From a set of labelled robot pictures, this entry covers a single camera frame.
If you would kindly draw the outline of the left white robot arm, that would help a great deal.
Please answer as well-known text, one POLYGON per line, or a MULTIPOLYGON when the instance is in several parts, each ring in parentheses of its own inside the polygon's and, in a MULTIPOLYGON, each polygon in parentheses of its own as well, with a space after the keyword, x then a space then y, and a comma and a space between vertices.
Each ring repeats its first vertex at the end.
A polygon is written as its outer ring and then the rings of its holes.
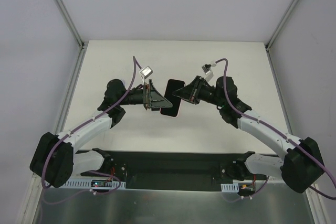
POLYGON ((112 175, 110 154, 99 148, 85 153, 78 151, 121 121, 125 115, 123 105, 142 105, 152 111, 172 107, 171 102, 151 82, 127 90, 121 80, 109 81, 103 102, 91 118, 68 132, 47 132, 40 138, 29 168, 41 177, 44 189, 50 186, 59 188, 72 175, 85 172, 99 176, 112 175))

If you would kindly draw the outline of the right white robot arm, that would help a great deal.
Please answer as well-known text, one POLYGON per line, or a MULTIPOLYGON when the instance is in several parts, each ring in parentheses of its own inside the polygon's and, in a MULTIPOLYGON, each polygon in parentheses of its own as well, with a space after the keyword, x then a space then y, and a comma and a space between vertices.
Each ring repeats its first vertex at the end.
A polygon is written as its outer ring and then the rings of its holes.
POLYGON ((225 168, 228 177, 240 181, 253 174, 281 178, 293 191, 303 193, 324 173, 316 164, 323 163, 317 142, 270 126, 238 98, 237 91, 231 77, 218 78, 216 85, 210 86, 196 76, 190 84, 173 91, 173 95, 191 104, 204 101, 215 105, 226 123, 252 135, 276 153, 265 156, 246 152, 225 168))

